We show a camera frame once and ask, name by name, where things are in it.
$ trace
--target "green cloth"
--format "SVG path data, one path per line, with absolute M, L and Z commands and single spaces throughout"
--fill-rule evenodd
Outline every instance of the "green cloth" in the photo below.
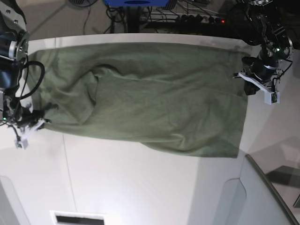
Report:
M 141 142 L 197 157 L 237 157 L 247 109 L 232 79 L 246 54 L 162 43 L 85 45 L 39 51 L 45 79 L 34 95 L 45 127 Z M 40 71 L 30 69 L 29 86 Z

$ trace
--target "gray floor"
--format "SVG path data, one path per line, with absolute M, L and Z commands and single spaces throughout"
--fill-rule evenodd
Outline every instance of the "gray floor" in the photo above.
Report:
M 204 7 L 225 13 L 232 4 L 232 0 L 211 0 L 211 3 Z M 89 13 L 88 8 L 75 8 L 67 3 L 67 0 L 49 2 L 35 0 L 35 4 L 29 4 L 22 9 L 26 15 L 27 30 L 30 32 L 31 40 L 83 35 L 84 22 Z M 106 16 L 106 7 L 102 0 L 95 3 L 90 10 L 85 33 L 103 33 L 110 26 L 110 20 Z M 180 7 L 176 7 L 173 11 L 184 13 Z M 116 32 L 123 32 L 123 29 L 116 28 Z

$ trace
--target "fan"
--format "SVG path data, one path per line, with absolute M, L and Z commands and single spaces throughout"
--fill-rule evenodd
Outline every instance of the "fan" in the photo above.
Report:
M 68 0 L 72 5 L 77 7 L 89 7 L 98 0 Z

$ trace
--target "green towel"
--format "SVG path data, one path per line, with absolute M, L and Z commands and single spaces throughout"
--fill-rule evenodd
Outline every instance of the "green towel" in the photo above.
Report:
M 245 53 L 195 45 L 103 44 L 39 51 L 45 79 L 33 96 L 45 127 L 93 138 L 141 142 L 165 152 L 231 157 L 247 109 Z M 30 68 L 29 86 L 40 75 Z

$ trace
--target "blue box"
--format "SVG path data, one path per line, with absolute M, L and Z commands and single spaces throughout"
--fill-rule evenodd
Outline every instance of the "blue box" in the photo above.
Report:
M 168 0 L 105 0 L 105 2 L 111 7 L 121 7 L 121 6 L 164 7 L 168 3 Z

